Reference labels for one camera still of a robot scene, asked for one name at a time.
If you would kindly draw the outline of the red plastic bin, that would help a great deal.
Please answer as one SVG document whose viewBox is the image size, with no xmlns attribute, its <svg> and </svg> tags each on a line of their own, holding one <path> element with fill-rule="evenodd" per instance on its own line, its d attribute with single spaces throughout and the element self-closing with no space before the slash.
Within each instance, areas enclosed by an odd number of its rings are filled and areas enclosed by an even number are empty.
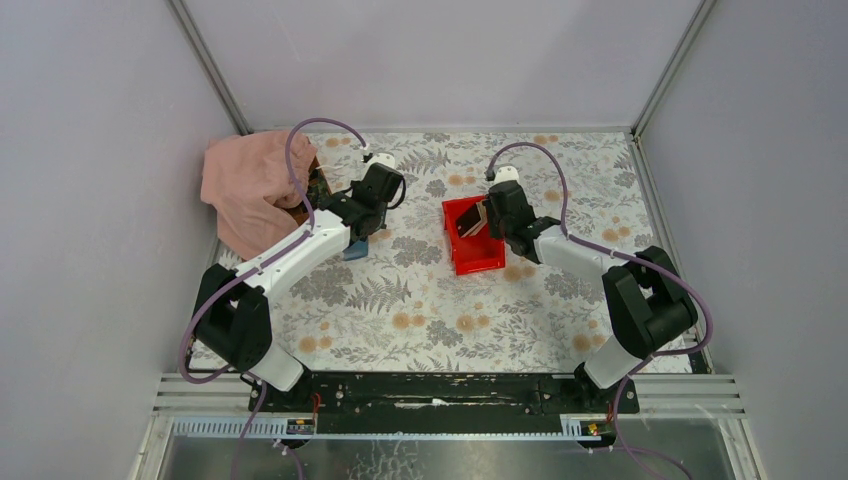
<svg viewBox="0 0 848 480">
<path fill-rule="evenodd" d="M 460 216 L 483 199 L 480 195 L 442 203 L 449 258 L 458 276 L 498 270 L 506 266 L 504 242 L 490 236 L 488 225 L 483 225 L 476 235 L 464 238 L 459 235 L 457 221 Z"/>
</svg>

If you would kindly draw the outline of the blue card holder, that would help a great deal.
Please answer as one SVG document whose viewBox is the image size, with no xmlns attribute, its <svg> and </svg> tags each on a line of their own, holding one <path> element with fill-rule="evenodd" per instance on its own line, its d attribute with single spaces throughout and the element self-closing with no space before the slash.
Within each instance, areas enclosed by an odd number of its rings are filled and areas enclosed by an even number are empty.
<svg viewBox="0 0 848 480">
<path fill-rule="evenodd" d="M 367 257 L 369 254 L 369 243 L 367 240 L 360 240 L 354 242 L 349 247 L 347 247 L 343 251 L 343 260 L 344 261 L 354 261 L 364 257 Z"/>
</svg>

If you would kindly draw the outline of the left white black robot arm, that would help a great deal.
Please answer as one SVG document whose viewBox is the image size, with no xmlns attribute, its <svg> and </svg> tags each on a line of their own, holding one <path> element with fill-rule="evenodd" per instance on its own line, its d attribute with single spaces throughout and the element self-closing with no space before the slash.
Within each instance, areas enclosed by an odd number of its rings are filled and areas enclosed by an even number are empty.
<svg viewBox="0 0 848 480">
<path fill-rule="evenodd" d="M 306 368 L 276 340 L 271 302 L 324 261 L 384 228 L 387 211 L 405 195 L 405 180 L 395 164 L 388 153 L 372 155 L 362 179 L 325 199 L 291 235 L 233 269 L 209 267 L 190 338 L 235 371 L 280 392 L 291 390 Z"/>
</svg>

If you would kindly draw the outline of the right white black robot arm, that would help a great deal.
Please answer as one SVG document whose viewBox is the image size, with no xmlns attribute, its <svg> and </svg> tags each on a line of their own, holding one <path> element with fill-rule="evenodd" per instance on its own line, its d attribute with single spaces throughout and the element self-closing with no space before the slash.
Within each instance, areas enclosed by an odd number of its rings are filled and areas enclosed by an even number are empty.
<svg viewBox="0 0 848 480">
<path fill-rule="evenodd" d="M 697 323 L 693 295 L 661 248 L 625 254 L 566 234 L 561 221 L 535 215 L 516 180 L 496 180 L 483 205 L 514 254 L 603 291 L 613 336 L 575 370 L 588 389 L 613 387 Z"/>
</svg>

